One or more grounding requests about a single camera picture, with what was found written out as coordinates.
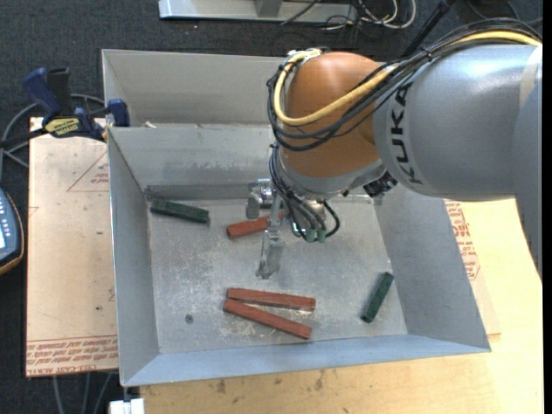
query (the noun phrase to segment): orange object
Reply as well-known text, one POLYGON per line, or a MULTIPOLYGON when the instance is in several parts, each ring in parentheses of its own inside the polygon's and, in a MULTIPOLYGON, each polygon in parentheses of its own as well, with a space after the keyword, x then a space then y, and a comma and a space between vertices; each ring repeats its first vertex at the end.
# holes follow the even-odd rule
POLYGON ((226 228, 226 235, 230 239, 235 239, 241 236, 260 233, 268 228, 268 219, 270 219, 270 215, 260 217, 254 221, 242 221, 241 223, 230 224, 226 228))

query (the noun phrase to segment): gray carpet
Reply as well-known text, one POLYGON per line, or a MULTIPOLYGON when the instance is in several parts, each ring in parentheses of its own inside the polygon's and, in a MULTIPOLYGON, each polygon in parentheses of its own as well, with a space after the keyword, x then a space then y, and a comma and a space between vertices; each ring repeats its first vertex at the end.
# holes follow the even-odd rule
MULTIPOLYGON (((327 46, 352 50, 375 60, 393 60, 411 44, 441 0, 417 0, 416 21, 406 29, 366 26, 362 31, 331 33, 301 23, 282 26, 273 22, 161 21, 158 1, 0 0, 0 131, 29 104, 22 92, 22 79, 39 66, 70 67, 73 92, 101 97, 100 51, 104 48, 282 56, 292 49, 327 46)), ((481 16, 517 16, 527 22, 543 16, 543 0, 485 4, 473 1, 479 14, 468 3, 458 0, 425 42, 481 16)), ((542 33, 542 23, 537 23, 536 28, 542 33)), ((20 122, 10 136, 25 131, 24 122, 20 122)), ((18 156, 27 160, 27 149, 23 148, 18 156)), ((26 222, 27 170, 5 160, 1 186, 15 200, 26 222)), ((0 277, 0 414, 50 413, 58 409, 51 379, 24 376, 25 288, 23 260, 16 269, 0 277)), ((92 412, 106 377, 105 373, 91 376, 87 412, 92 412)), ((59 388, 66 412, 80 412, 86 376, 64 376, 59 379, 59 388)), ((107 401, 122 395, 116 376, 112 376, 99 412, 104 412, 107 401)))

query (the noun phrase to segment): yellow cable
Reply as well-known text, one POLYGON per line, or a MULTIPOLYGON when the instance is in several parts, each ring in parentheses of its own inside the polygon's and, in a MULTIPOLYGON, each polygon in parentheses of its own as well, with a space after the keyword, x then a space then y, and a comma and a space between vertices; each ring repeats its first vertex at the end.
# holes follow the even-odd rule
MULTIPOLYGON (((501 30, 467 35, 466 37, 457 40, 455 43, 461 43, 463 41, 487 40, 487 39, 510 40, 520 44, 532 45, 532 46, 542 45, 540 41, 537 41, 529 37, 528 35, 518 34, 515 32, 509 32, 509 31, 501 31, 501 30)), ((331 114, 335 110, 340 109, 345 104, 353 102, 356 98, 368 94, 376 85, 378 85, 382 80, 384 80, 387 76, 389 76, 389 74, 398 66, 397 64, 397 65, 391 66, 386 70, 379 72, 363 85, 360 85, 359 87, 353 89, 351 92, 346 93, 341 98, 336 99, 332 103, 322 107, 320 110, 317 110, 316 112, 313 112, 307 116, 291 118, 285 114, 282 108, 282 105, 280 103, 280 95, 283 91, 285 79, 288 77, 288 73, 295 65, 295 63, 303 59, 316 57, 320 53, 321 51, 319 49, 309 49, 307 51, 296 53, 287 61, 287 63, 284 66, 284 71, 279 75, 278 80, 276 81, 276 85, 274 86, 273 107, 274 107, 274 113, 276 114, 276 117, 278 117, 278 119, 280 119, 282 123, 287 124, 289 126, 304 126, 305 124, 316 122, 319 119, 331 114)))

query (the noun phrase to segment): black cable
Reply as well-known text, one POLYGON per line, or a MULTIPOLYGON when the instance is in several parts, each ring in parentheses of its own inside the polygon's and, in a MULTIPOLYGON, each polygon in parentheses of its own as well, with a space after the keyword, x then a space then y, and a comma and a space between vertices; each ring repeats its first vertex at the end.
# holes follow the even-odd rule
POLYGON ((324 207, 334 218, 334 222, 335 222, 334 228, 326 235, 326 237, 329 238, 330 236, 335 235, 337 233, 337 230, 339 230, 339 228, 341 227, 341 222, 339 220, 339 216, 337 215, 337 213, 334 212, 334 210, 329 206, 326 200, 324 200, 322 204, 324 204, 324 207))
POLYGON ((110 383, 110 380, 114 374, 115 373, 108 373, 107 377, 105 378, 105 382, 103 383, 102 389, 100 390, 100 393, 97 396, 97 401, 96 401, 96 404, 94 405, 94 411, 92 412, 92 414, 98 413, 100 409, 100 405, 104 401, 104 395, 105 395, 105 392, 107 391, 108 384, 110 383))
POLYGON ((413 53, 423 42, 425 37, 431 32, 431 30, 437 25, 439 20, 450 11, 451 6, 455 3, 456 0, 441 0, 437 5, 437 8, 423 25, 422 29, 412 41, 412 43, 406 48, 404 56, 409 56, 413 53))
POLYGON ((315 4, 317 4, 320 0, 313 0, 309 4, 307 4, 303 9, 301 9, 297 14, 294 16, 291 16, 284 22, 282 22, 280 25, 285 25, 287 23, 295 22, 300 16, 304 15, 308 10, 310 10, 315 4))

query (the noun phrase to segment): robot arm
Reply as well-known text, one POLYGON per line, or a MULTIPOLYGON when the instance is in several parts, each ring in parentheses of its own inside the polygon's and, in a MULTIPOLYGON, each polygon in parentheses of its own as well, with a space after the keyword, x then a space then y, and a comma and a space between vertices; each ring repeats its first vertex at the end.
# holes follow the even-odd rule
POLYGON ((399 182, 440 198, 515 198, 542 277, 542 53, 538 34, 495 20, 383 66, 353 53, 290 54, 268 82, 268 115, 272 178, 299 233, 316 227, 317 204, 359 186, 371 196, 399 182))

